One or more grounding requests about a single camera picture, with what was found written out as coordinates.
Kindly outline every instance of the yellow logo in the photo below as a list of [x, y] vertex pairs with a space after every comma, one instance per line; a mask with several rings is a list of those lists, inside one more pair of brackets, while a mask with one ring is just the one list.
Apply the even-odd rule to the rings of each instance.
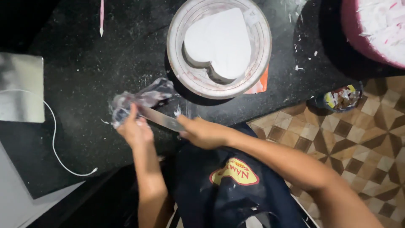
[[231, 177], [240, 185], [255, 185], [259, 183], [259, 177], [243, 161], [230, 158], [225, 167], [215, 170], [209, 176], [211, 183], [219, 185], [223, 177]]

